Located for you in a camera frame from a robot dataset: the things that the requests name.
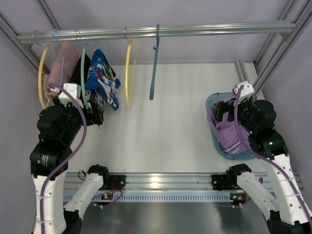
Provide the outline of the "purple trousers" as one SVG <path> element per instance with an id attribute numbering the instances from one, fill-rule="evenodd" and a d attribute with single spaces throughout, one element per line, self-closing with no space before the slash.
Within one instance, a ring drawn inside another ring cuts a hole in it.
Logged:
<path id="1" fill-rule="evenodd" d="M 213 142 L 218 153 L 229 160 L 250 160 L 254 156 L 241 144 L 235 123 L 228 122 L 228 113 L 223 116 L 223 121 L 218 123 L 212 111 L 212 107 L 220 101 L 228 101 L 234 98 L 232 93 L 214 93 L 207 98 L 207 121 L 212 131 Z"/>

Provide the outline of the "teal plastic hanger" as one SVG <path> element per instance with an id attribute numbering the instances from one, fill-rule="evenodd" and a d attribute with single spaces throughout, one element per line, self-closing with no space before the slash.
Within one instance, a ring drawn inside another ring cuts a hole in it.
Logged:
<path id="1" fill-rule="evenodd" d="M 154 99 L 154 93 L 155 93 L 156 67 L 157 67 L 157 59 L 158 59 L 158 51 L 159 51 L 159 24 L 157 24 L 156 26 L 156 45 L 154 46 L 154 50 L 155 50 L 155 56 L 154 56 L 154 63 L 153 63 L 153 72 L 152 72 L 149 100 Z"/>

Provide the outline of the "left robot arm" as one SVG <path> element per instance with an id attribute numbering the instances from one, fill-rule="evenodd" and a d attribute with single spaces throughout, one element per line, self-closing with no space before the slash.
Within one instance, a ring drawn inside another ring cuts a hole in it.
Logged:
<path id="1" fill-rule="evenodd" d="M 68 161 L 77 150 L 71 144 L 78 131 L 103 123 L 103 108 L 95 102 L 90 109 L 77 108 L 71 102 L 42 110 L 37 122 L 39 142 L 30 154 L 31 175 L 36 189 L 36 234 L 78 234 L 84 213 L 99 189 L 109 185 L 109 169 L 93 165 L 83 184 L 67 204 L 63 203 L 63 189 Z"/>

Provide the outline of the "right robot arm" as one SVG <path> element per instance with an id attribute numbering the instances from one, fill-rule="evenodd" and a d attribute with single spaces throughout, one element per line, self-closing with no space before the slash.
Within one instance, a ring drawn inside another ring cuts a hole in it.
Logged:
<path id="1" fill-rule="evenodd" d="M 272 234 L 310 234 L 312 212 L 305 203 L 290 165 L 283 137 L 274 128 L 276 112 L 266 100 L 235 98 L 212 104 L 213 120 L 233 122 L 242 145 L 260 160 L 270 180 L 269 192 L 246 164 L 230 167 L 226 173 L 235 187 L 243 189 L 257 205 Z"/>

